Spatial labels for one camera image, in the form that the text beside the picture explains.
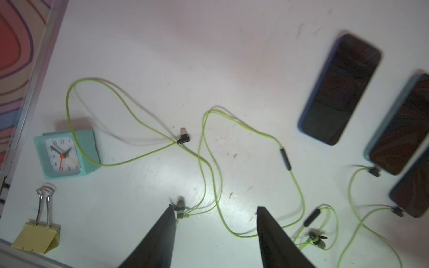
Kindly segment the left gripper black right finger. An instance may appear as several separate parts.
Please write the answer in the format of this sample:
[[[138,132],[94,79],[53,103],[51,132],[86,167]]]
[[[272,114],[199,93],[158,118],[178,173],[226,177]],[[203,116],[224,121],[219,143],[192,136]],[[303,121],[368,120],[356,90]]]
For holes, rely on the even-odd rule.
[[[257,209],[257,231],[265,268],[314,267],[265,207]]]

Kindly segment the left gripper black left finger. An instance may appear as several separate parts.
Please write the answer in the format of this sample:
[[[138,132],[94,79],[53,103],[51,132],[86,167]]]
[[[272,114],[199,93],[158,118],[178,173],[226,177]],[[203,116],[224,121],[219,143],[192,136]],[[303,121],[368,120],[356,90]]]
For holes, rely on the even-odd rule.
[[[120,267],[169,268],[176,229],[175,210],[169,206]]]

